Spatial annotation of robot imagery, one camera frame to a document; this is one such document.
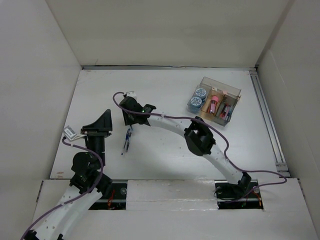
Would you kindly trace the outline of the blue round tape tin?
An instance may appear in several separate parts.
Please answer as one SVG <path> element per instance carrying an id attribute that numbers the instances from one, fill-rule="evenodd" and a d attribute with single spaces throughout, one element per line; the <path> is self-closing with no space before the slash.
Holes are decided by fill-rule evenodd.
<path id="1" fill-rule="evenodd" d="M 199 87 L 194 91 L 194 96 L 205 100 L 207 97 L 207 90 L 205 88 Z"/>
<path id="2" fill-rule="evenodd" d="M 203 100 L 198 96 L 193 96 L 188 102 L 188 109 L 190 111 L 199 111 L 203 105 Z"/>

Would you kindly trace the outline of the pink capped pen refill tube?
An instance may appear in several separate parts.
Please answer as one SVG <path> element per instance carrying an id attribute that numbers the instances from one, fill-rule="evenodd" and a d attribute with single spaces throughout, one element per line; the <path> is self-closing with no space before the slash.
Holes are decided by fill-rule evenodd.
<path id="1" fill-rule="evenodd" d="M 209 109 L 208 109 L 209 113 L 215 115 L 218 102 L 219 102 L 218 96 L 213 95 L 211 97 L 211 100 L 210 100 L 210 106 L 209 106 Z"/>

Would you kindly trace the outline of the red ink refill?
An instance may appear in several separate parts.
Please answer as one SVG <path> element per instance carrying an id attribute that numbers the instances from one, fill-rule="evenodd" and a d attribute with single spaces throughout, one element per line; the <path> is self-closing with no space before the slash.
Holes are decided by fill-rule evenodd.
<path id="1" fill-rule="evenodd" d="M 226 104 L 224 102 L 221 102 L 220 105 L 219 105 L 218 111 L 216 113 L 216 116 L 218 118 L 221 117 L 222 113 L 224 112 L 225 107 L 226 107 Z"/>

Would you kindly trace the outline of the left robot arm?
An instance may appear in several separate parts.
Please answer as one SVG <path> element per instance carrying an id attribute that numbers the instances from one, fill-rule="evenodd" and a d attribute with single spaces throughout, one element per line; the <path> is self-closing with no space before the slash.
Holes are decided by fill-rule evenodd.
<path id="1" fill-rule="evenodd" d="M 23 240 L 66 240 L 84 213 L 112 191 L 112 179 L 104 174 L 105 138 L 113 130 L 111 110 L 76 134 L 70 126 L 63 129 L 61 142 L 79 149 L 72 159 L 74 175 L 55 207 L 42 214 L 23 233 Z"/>

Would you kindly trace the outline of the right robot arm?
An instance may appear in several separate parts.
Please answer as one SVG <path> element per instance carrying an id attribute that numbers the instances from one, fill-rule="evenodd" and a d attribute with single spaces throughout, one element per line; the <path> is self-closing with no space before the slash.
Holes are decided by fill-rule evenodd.
<path id="1" fill-rule="evenodd" d="M 150 104 L 141 106 L 134 97 L 126 94 L 117 105 L 121 108 L 126 125 L 147 125 L 158 127 L 183 137 L 188 150 L 199 157 L 208 160 L 228 182 L 227 189 L 231 191 L 232 199 L 242 198 L 249 192 L 252 180 L 250 175 L 237 169 L 221 151 L 214 139 L 209 125 L 198 116 L 173 117 L 163 113 L 153 112 L 156 107 Z"/>

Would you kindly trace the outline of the clear plastic organizer box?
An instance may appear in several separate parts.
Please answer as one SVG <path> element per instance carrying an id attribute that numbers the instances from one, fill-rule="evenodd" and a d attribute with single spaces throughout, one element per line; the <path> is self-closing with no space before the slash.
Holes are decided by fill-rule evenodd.
<path id="1" fill-rule="evenodd" d="M 203 77 L 187 103 L 187 110 L 225 127 L 241 97 L 241 90 Z"/>

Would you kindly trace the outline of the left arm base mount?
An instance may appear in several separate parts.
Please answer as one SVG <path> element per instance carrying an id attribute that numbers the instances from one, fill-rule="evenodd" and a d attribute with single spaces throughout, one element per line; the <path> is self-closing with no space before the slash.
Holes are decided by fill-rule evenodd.
<path id="1" fill-rule="evenodd" d="M 126 210 L 128 180 L 114 180 L 110 192 L 97 200 L 89 210 Z"/>

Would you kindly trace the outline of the metal rail at back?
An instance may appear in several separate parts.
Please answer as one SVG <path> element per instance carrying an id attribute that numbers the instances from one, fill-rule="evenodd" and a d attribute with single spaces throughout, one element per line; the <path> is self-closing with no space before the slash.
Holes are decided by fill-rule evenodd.
<path id="1" fill-rule="evenodd" d="M 84 71 L 104 71 L 104 70 L 193 70 L 193 69 L 223 69 L 256 71 L 256 67 L 201 67 L 201 66 L 178 66 L 178 65 L 83 65 Z"/>

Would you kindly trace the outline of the metal rail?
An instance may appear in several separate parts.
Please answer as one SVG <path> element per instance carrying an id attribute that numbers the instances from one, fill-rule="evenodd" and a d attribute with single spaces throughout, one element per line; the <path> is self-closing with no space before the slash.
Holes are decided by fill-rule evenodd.
<path id="1" fill-rule="evenodd" d="M 277 135 L 277 132 L 268 108 L 268 104 L 262 90 L 258 73 L 255 70 L 250 70 L 249 75 L 252 81 L 252 85 L 258 100 L 261 113 L 262 113 L 264 124 L 268 133 L 268 137 L 269 137 L 273 155 L 274 155 L 276 169 L 283 176 L 290 178 L 291 174 L 288 169 L 288 166 L 282 151 L 282 147 L 281 147 L 281 144 L 280 144 L 280 141 L 279 141 L 279 138 L 278 138 L 278 135 Z"/>
<path id="2" fill-rule="evenodd" d="M 256 71 L 256 67 L 201 67 L 201 66 L 178 66 L 178 65 L 83 65 L 84 71 L 104 71 L 104 70 L 193 70 L 193 69 L 223 69 Z"/>

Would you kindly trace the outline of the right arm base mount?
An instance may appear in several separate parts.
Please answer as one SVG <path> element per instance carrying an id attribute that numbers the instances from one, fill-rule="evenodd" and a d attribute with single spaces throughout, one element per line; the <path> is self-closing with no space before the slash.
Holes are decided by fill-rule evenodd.
<path id="1" fill-rule="evenodd" d="M 252 188 L 258 186 L 257 181 L 252 181 L 248 189 L 241 193 L 226 181 L 215 182 L 215 191 L 213 195 L 217 199 L 217 208 L 219 210 L 263 210 L 263 201 L 260 189 L 248 193 Z"/>

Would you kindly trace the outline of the metal rail at right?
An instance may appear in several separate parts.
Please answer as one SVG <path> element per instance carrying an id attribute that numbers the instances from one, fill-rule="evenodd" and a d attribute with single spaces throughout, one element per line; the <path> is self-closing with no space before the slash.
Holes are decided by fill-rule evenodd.
<path id="1" fill-rule="evenodd" d="M 264 124 L 268 133 L 268 137 L 269 137 L 273 155 L 274 155 L 276 169 L 283 176 L 290 178 L 291 174 L 288 169 L 288 166 L 282 151 L 282 147 L 281 147 L 281 144 L 280 144 L 280 141 L 279 141 L 279 138 L 278 138 L 278 135 L 277 135 L 277 132 L 268 108 L 268 104 L 262 90 L 258 73 L 255 70 L 250 70 L 249 75 L 252 81 L 252 85 L 258 100 L 261 113 L 262 113 Z"/>

